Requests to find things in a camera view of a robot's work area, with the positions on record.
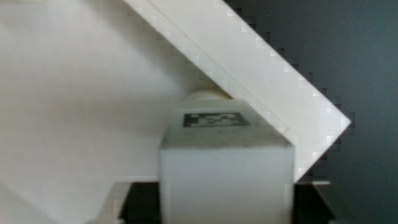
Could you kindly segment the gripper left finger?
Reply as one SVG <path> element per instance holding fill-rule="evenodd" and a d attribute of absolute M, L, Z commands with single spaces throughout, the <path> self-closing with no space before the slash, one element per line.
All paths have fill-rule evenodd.
<path fill-rule="evenodd" d="M 156 181 L 114 184 L 98 217 L 85 224 L 160 224 Z"/>

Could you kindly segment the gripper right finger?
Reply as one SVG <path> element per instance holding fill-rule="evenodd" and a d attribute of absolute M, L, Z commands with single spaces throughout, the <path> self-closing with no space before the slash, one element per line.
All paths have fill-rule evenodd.
<path fill-rule="evenodd" d="M 329 181 L 295 184 L 293 224 L 355 224 L 348 206 Z"/>

